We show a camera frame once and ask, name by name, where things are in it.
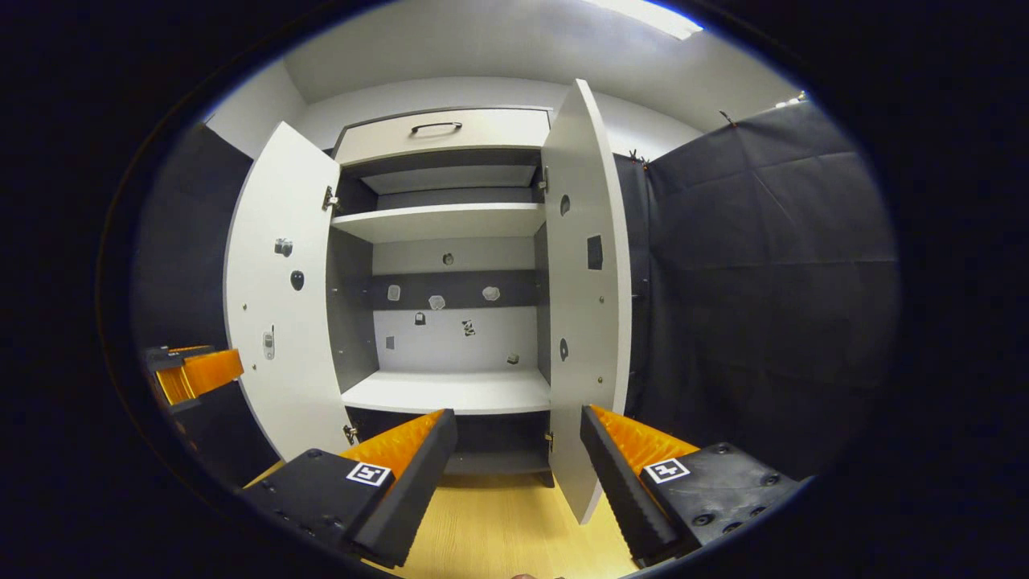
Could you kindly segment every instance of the white wall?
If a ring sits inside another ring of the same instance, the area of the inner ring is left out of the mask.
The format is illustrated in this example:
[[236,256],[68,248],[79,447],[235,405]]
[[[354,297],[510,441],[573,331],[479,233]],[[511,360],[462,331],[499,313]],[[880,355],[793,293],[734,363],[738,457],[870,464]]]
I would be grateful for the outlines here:
[[[445,106],[561,107],[570,84],[522,78],[455,76],[405,80],[362,88],[325,99],[307,107],[293,126],[327,149],[335,145],[346,124],[378,116]],[[607,128],[613,152],[651,159],[703,133],[649,108],[594,93]]]
[[307,107],[308,103],[280,60],[219,103],[207,125],[233,146],[256,158],[275,126],[282,120],[295,124]]

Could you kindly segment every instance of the drawer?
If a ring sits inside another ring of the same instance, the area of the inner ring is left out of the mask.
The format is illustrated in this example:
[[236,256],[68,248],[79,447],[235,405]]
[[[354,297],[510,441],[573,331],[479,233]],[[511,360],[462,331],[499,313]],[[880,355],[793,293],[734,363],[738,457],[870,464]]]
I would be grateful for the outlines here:
[[414,152],[539,148],[549,130],[546,111],[537,109],[473,108],[407,114],[345,129],[335,159],[346,167]]

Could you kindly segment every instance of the white shelf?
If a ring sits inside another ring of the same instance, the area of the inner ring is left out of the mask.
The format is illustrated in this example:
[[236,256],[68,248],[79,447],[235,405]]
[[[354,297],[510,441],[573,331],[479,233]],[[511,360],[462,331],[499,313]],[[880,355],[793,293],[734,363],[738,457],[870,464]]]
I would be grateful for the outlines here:
[[380,370],[343,394],[346,406],[424,414],[514,414],[551,409],[539,370],[428,374]]
[[332,226],[371,243],[532,237],[546,213],[539,203],[461,203],[368,211],[332,219]]

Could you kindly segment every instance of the drawer handle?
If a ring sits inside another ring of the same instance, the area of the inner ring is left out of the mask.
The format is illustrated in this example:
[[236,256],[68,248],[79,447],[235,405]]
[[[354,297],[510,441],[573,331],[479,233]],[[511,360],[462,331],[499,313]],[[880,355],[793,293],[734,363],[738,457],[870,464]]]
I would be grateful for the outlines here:
[[456,121],[451,121],[451,122],[429,122],[428,124],[419,124],[417,126],[412,126],[411,128],[411,134],[414,135],[415,133],[418,132],[419,129],[424,129],[426,126],[442,126],[442,125],[446,125],[446,124],[453,124],[455,131],[459,131],[461,129],[461,123],[460,122],[456,122]]

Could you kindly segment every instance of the door hinge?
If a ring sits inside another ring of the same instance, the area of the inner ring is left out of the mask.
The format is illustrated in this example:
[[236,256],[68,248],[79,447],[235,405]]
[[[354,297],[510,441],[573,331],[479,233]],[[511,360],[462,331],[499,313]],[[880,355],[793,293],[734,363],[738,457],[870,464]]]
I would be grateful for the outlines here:
[[327,185],[325,187],[325,197],[322,198],[322,211],[328,209],[329,205],[331,205],[332,207],[335,207],[336,209],[340,208],[340,197],[339,196],[332,196],[332,186],[331,185]]
[[343,426],[343,434],[347,437],[347,442],[350,444],[354,444],[354,441],[357,440],[357,429],[351,428],[350,425]]
[[549,167],[543,165],[543,172],[539,176],[539,182],[536,183],[536,187],[539,188],[539,190],[543,191],[543,194],[546,194],[551,190],[549,189],[551,185],[547,183],[549,172],[551,172]]

